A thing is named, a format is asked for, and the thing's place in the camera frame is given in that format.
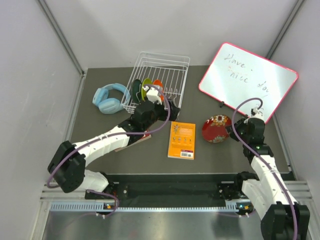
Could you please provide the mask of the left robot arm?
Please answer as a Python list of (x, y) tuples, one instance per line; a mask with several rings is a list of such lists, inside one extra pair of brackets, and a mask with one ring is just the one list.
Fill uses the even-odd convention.
[(64, 141), (47, 168), (50, 178), (66, 194), (89, 190), (102, 198), (109, 198), (114, 187), (107, 175), (88, 170), (87, 166), (114, 150), (133, 145), (143, 136), (150, 135), (152, 131), (149, 129), (157, 121), (175, 121), (179, 113), (180, 108), (171, 99), (166, 104), (146, 100), (135, 108), (129, 118), (111, 130), (83, 142)]

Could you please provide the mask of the orange plastic plate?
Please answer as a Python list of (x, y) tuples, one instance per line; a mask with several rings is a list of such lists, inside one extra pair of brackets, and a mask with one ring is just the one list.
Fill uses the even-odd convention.
[[(162, 84), (162, 82), (161, 82), (159, 79), (156, 79), (156, 80), (153, 82), (153, 84), (156, 85), (156, 86), (158, 86), (158, 87), (160, 87), (162, 93), (164, 92), (163, 84)], [(164, 102), (164, 97), (163, 97), (161, 94), (160, 94), (159, 96), (160, 96), (160, 98), (161, 98), (161, 101)]]

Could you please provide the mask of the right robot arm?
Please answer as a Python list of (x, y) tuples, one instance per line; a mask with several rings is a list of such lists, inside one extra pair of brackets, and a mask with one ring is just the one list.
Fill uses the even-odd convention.
[(274, 154), (265, 143), (265, 122), (257, 117), (232, 121), (229, 136), (242, 143), (243, 154), (254, 173), (237, 174), (233, 192), (248, 197), (260, 217), (265, 240), (305, 240), (310, 211), (290, 193), (278, 171)]

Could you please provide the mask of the red floral plate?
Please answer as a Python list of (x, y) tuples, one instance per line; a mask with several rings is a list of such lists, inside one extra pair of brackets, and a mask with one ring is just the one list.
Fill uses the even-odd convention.
[(208, 118), (202, 126), (202, 137), (209, 143), (222, 143), (228, 137), (226, 127), (231, 126), (231, 119), (224, 114), (216, 114)]

